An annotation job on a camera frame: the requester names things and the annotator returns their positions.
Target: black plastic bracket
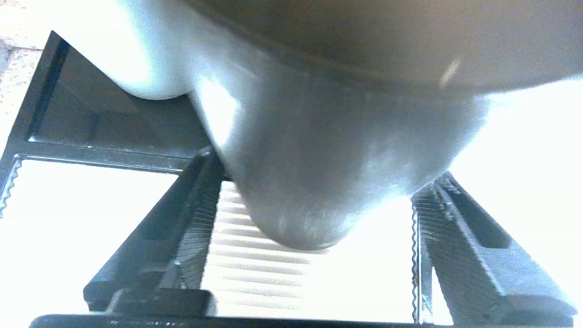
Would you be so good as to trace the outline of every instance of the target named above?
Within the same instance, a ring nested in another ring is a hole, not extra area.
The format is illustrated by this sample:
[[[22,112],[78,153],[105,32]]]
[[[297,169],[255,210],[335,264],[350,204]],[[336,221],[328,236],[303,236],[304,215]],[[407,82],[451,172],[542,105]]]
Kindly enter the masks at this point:
[[[573,325],[566,294],[451,174],[412,199],[455,324]]]
[[[223,175],[223,166],[214,152],[200,154],[192,160],[85,286],[83,296],[91,311],[104,311],[120,289],[158,288],[184,240],[194,238],[195,243],[203,244],[199,245],[201,256],[196,258],[200,263],[189,263],[200,267],[197,272],[202,278]],[[193,225],[204,229],[196,236],[189,236],[188,229]]]
[[[113,296],[106,312],[125,316],[205,318],[216,314],[216,301],[211,292],[201,289],[121,289]]]
[[[131,96],[52,32],[0,158],[0,218],[23,160],[177,174],[209,145],[188,97]]]

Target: white surface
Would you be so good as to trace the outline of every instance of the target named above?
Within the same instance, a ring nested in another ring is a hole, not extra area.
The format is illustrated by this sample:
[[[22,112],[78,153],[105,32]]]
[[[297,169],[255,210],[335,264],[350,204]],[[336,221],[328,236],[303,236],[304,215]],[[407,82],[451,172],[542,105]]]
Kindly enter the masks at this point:
[[[201,287],[219,316],[411,322],[411,214],[394,200],[338,245],[298,252],[265,237],[225,182]]]
[[[26,160],[0,220],[0,318],[86,312],[82,290],[176,176]]]
[[[487,126],[451,168],[580,310],[582,90],[579,77],[492,97]]]

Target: ridged plastic surface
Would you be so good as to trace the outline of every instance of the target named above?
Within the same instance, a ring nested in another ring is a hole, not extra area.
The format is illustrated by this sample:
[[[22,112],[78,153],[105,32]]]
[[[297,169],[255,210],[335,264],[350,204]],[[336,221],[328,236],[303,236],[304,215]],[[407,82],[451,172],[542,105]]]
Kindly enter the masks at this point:
[[[223,182],[201,288],[215,295],[218,316],[411,322],[410,222],[399,222],[384,233],[363,226],[378,234],[327,250],[293,250],[267,238]]]
[[[177,285],[180,270],[171,262],[176,259],[188,226],[200,222],[201,218],[207,222],[212,220],[223,175],[223,166],[212,152],[197,155],[191,161],[85,286],[83,296],[90,310],[104,310],[119,289]]]
[[[216,176],[215,173],[209,178],[217,179],[220,177]],[[189,289],[198,289],[201,286],[210,235],[215,223],[219,191],[220,184],[208,184],[200,204],[194,210],[192,222],[188,225],[178,246],[176,259],[180,268],[180,278],[184,287]]]
[[[450,174],[413,206],[455,324],[573,324],[566,294]]]

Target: serrated edge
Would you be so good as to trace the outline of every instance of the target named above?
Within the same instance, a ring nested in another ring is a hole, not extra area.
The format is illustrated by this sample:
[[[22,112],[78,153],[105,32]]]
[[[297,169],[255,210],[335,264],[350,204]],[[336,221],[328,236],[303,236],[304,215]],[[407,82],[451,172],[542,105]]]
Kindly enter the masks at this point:
[[[0,194],[0,219],[3,218],[3,214],[2,211],[8,206],[6,204],[6,201],[11,197],[11,193],[10,190],[12,189],[12,187],[14,187],[14,180],[16,180],[16,178],[18,177],[18,169],[20,169],[22,167],[22,159],[16,157],[13,164],[12,164],[12,168],[10,169],[10,173],[8,173],[8,176],[6,177],[6,182],[5,182],[5,186],[3,188],[3,190],[1,190],[1,194]]]
[[[415,203],[411,202],[411,209],[413,210],[413,214],[411,216],[411,220],[413,224],[411,226],[411,230],[413,231],[413,235],[411,236],[411,240],[413,241],[413,246],[411,246],[411,250],[413,251],[413,256],[411,257],[411,261],[413,266],[411,267],[411,272],[413,277],[411,279],[411,283],[413,284],[413,323],[420,324],[420,307],[419,307],[419,217],[416,215]]]

